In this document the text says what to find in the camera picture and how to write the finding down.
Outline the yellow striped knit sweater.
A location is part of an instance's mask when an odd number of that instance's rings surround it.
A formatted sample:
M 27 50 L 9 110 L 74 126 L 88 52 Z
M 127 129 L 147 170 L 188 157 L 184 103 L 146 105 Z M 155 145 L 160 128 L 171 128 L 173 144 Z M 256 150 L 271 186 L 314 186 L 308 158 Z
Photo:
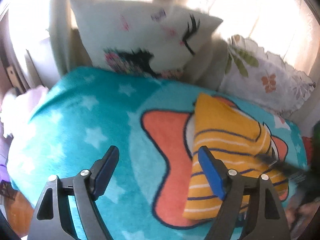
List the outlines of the yellow striped knit sweater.
M 255 158 L 257 154 L 266 154 L 276 160 L 285 160 L 287 156 L 286 142 L 272 135 L 267 124 L 253 119 L 228 99 L 204 93 L 197 98 L 194 119 L 192 170 L 184 218 L 214 218 L 222 203 L 217 191 L 211 190 L 200 166 L 198 152 L 201 146 L 208 147 L 228 169 L 244 176 L 268 175 L 280 200 L 288 197 L 289 182 L 285 176 Z

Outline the turquoise star fleece blanket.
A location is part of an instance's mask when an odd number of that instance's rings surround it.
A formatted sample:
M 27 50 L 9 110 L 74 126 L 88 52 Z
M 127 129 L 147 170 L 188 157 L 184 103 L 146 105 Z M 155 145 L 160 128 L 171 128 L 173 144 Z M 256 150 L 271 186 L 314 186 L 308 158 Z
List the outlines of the turquoise star fleece blanket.
M 270 142 L 281 160 L 307 167 L 298 127 L 247 101 L 177 81 L 80 67 L 49 91 L 14 137 L 9 176 L 36 204 L 50 175 L 74 176 L 117 146 L 119 162 L 97 201 L 112 237 L 203 239 L 212 221 L 183 217 L 186 201 L 195 200 L 189 187 L 195 143 L 218 144 L 207 128 L 195 131 L 202 93 L 255 120 L 259 140 Z

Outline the pink white bedding pile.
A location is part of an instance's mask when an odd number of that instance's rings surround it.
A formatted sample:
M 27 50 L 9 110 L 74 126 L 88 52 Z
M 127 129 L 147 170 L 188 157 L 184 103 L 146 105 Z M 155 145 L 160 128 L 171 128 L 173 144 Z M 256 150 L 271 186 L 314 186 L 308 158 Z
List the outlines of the pink white bedding pile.
M 45 101 L 48 87 L 39 85 L 17 95 L 17 90 L 9 89 L 1 105 L 3 137 L 14 137 L 27 125 L 35 109 Z

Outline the floral leaf print pillow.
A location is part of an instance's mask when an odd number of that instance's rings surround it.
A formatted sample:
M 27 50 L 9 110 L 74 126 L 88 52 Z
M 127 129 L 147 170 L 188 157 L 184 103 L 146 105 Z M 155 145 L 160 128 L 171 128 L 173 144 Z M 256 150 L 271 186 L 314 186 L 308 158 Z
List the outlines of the floral leaf print pillow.
M 228 39 L 221 93 L 255 103 L 287 119 L 304 105 L 315 87 L 307 74 L 253 40 L 240 35 Z

